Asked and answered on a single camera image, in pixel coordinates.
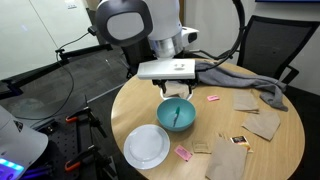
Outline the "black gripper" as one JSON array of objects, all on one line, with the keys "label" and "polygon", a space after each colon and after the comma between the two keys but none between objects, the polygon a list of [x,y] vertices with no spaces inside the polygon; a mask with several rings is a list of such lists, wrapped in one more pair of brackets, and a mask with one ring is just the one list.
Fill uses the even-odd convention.
[{"label": "black gripper", "polygon": [[191,94],[197,83],[193,80],[153,80],[164,94]]}]

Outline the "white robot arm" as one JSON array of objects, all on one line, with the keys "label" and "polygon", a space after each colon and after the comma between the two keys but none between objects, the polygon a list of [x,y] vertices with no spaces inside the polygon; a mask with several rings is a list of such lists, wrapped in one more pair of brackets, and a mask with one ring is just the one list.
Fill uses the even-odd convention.
[{"label": "white robot arm", "polygon": [[195,61],[174,56],[197,39],[198,30],[183,27],[179,0],[102,0],[96,10],[96,27],[110,44],[133,45],[144,38],[156,60],[139,64],[137,77],[152,80],[165,93],[166,81],[180,81],[192,93]]}]

